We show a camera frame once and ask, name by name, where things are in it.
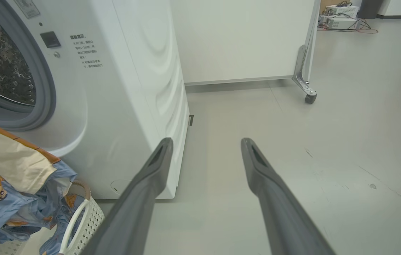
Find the basket handle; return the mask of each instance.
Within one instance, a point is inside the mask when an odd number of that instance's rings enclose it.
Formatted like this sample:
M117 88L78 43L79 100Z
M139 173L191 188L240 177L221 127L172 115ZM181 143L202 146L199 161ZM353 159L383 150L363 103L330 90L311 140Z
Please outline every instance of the basket handle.
M60 251L58 252L59 255L63 255L65 254L66 250L68 250L70 247L67 247L68 245L68 240L70 238L71 235L71 231L73 231L74 228L74 224L76 223L77 219L79 218L79 215L81 215L82 210L89 204L90 202L90 188L89 186L82 181L79 180L75 180L73 182L73 185L78 185L84 188L85 190L85 200L79 205L79 207L76 209L76 211L73 214L73 217L71 217L70 222L68 223L67 229L65 230L65 233L63 234L63 239L62 239L62 243L60 244ZM85 219L87 218L86 213L84 213L84 215L82 216L82 220L81 223L79 224L79 226L82 226L83 222L85 221ZM79 235L80 233L80 228L77 229L76 233L73 236L73 239L71 240L71 242L73 242L74 240L76 240L76 237Z

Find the metal stand leg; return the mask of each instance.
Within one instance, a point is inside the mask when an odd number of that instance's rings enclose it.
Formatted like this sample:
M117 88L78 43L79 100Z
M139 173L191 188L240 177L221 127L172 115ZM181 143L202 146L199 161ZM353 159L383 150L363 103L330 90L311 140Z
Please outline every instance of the metal stand leg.
M306 59L307 46L303 45L299 47L298 58L296 59L296 67L294 68L293 80L298 86L306 93L304 101L306 103L314 103L317 98L317 92L309 86L309 82L303 79L303 66L304 60Z

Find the laundry pile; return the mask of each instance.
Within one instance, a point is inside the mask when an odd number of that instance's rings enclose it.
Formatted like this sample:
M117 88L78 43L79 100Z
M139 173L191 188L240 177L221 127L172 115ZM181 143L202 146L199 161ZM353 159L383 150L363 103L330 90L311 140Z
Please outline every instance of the laundry pile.
M76 176L59 158L0 129L0 243L27 241L42 227L57 225L40 248L41 255L57 254L71 216L84 201L68 194Z

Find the cream fabric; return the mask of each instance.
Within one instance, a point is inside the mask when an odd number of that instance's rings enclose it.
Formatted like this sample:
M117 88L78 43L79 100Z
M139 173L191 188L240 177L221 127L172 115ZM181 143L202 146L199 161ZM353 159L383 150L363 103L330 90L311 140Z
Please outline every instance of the cream fabric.
M0 176L17 191L35 194L55 170L41 153L0 134Z

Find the cardboard box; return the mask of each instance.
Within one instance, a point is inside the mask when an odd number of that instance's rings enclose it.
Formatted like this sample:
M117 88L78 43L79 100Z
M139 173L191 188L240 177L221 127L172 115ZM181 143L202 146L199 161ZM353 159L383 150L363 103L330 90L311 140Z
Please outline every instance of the cardboard box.
M323 14L323 12L326 10L326 7L329 5L336 5L339 3L342 3L343 1L339 0L321 0L320 4L320 14Z

